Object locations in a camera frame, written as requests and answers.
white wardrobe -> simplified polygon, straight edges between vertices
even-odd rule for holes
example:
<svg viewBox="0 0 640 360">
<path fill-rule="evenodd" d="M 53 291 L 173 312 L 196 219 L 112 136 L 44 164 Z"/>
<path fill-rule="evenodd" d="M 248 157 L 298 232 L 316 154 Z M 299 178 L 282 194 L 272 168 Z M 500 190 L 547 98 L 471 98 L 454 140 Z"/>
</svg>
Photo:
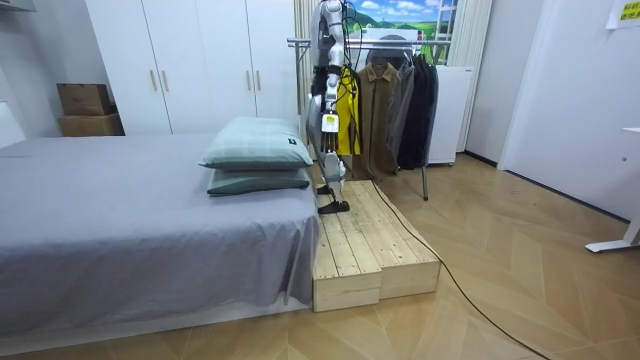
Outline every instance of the white wardrobe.
<svg viewBox="0 0 640 360">
<path fill-rule="evenodd" d="M 293 0 L 86 0 L 127 135 L 298 121 Z"/>
</svg>

white wall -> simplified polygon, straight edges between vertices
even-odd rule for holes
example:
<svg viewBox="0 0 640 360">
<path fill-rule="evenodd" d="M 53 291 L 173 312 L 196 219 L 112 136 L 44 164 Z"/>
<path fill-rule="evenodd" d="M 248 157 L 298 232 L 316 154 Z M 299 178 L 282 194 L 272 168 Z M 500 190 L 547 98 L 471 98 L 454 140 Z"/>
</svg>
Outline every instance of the white wall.
<svg viewBox="0 0 640 360">
<path fill-rule="evenodd" d="M 36 12 L 20 21 L 57 83 L 106 84 L 98 42 L 85 0 L 34 0 Z"/>
<path fill-rule="evenodd" d="M 498 161 L 543 0 L 493 0 L 466 149 Z"/>
<path fill-rule="evenodd" d="M 59 136 L 56 117 L 62 111 L 55 81 L 26 35 L 20 14 L 0 11 L 0 67 L 13 98 L 10 106 L 19 108 L 14 116 L 27 137 Z"/>
<path fill-rule="evenodd" d="M 14 115 L 18 111 L 13 91 L 0 68 L 0 148 L 24 140 L 24 131 Z"/>
<path fill-rule="evenodd" d="M 27 137 L 59 136 L 56 83 L 106 84 L 113 97 L 84 0 L 34 4 L 36 12 L 0 11 L 0 98 L 11 92 L 9 106 Z"/>
<path fill-rule="evenodd" d="M 545 0 L 500 167 L 630 218 L 640 200 L 640 27 L 614 0 Z"/>
</svg>

wardrobe handle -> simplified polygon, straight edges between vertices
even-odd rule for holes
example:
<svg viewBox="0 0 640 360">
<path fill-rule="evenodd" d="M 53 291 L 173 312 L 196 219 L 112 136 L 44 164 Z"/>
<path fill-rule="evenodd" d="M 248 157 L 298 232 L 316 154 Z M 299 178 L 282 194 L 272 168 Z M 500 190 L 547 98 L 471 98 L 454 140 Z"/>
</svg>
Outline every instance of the wardrobe handle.
<svg viewBox="0 0 640 360">
<path fill-rule="evenodd" d="M 164 80 L 164 89 L 169 91 L 169 83 L 167 82 L 167 73 L 162 70 L 162 80 Z"/>
<path fill-rule="evenodd" d="M 151 75 L 151 83 L 153 84 L 153 90 L 158 91 L 158 86 L 156 85 L 156 77 L 153 75 L 153 70 L 149 70 L 149 75 Z"/>
</svg>

mattress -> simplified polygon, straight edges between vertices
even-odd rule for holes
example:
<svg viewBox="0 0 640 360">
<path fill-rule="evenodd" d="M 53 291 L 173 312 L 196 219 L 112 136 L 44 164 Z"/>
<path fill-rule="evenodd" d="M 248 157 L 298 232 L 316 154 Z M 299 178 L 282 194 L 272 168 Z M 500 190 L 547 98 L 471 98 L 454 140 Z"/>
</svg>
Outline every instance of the mattress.
<svg viewBox="0 0 640 360">
<path fill-rule="evenodd" d="M 0 149 L 0 336 L 311 301 L 311 189 L 206 195 L 212 135 Z"/>
</svg>

wall paper sign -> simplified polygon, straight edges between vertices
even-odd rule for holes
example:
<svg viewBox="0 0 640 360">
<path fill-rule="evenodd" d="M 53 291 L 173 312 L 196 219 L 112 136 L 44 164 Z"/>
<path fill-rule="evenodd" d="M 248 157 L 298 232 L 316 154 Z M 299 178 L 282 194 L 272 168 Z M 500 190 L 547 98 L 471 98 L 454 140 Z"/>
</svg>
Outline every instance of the wall paper sign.
<svg viewBox="0 0 640 360">
<path fill-rule="evenodd" d="M 609 15 L 607 29 L 640 26 L 640 1 L 616 0 Z"/>
</svg>

